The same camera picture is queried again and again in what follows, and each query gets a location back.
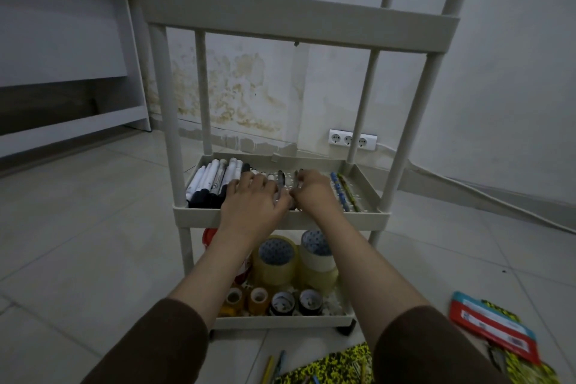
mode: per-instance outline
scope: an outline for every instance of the storage cart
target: storage cart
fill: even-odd
[[[391,215],[394,193],[406,166],[408,155],[420,126],[428,98],[442,64],[444,53],[456,32],[458,13],[464,0],[446,0],[442,14],[433,15],[390,9],[392,0],[382,0],[380,8],[346,5],[317,0],[141,0],[154,59],[158,96],[168,151],[168,165],[174,197],[174,217],[180,234],[184,272],[194,265],[190,228],[216,228],[219,209],[187,208],[185,190],[192,177],[184,179],[180,150],[176,99],[173,94],[172,71],[166,27],[193,30],[196,39],[196,66],[202,120],[204,155],[200,166],[214,158],[229,160],[232,156],[249,162],[261,171],[293,171],[300,168],[339,171],[360,197],[362,212],[347,212],[346,218],[360,231],[371,231],[369,241],[378,243]],[[346,160],[284,157],[279,155],[214,154],[210,141],[210,111],[206,71],[206,32],[241,35],[331,46],[358,47],[370,50],[370,59],[356,115],[354,135]],[[378,196],[362,171],[354,163],[358,139],[362,132],[374,72],[381,50],[389,52],[425,53],[422,70],[408,118],[384,193]],[[317,228],[311,218],[291,211],[280,230]],[[243,316],[219,318],[214,329],[263,329],[337,327],[343,332],[353,328],[352,309],[344,292],[336,289],[342,314],[322,316]]]

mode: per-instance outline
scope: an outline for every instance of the cart wheel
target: cart wheel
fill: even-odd
[[[336,331],[338,331],[343,336],[348,337],[352,331],[354,331],[354,328],[356,328],[356,319],[352,319],[352,322],[349,324],[349,326],[337,326]]]

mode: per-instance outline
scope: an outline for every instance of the triple outlet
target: triple outlet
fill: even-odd
[[[375,135],[360,134],[360,138],[358,139],[358,148],[366,151],[375,151],[377,139],[378,137]],[[351,143],[351,132],[346,130],[330,129],[330,133],[328,133],[328,144],[347,147],[350,146]]]

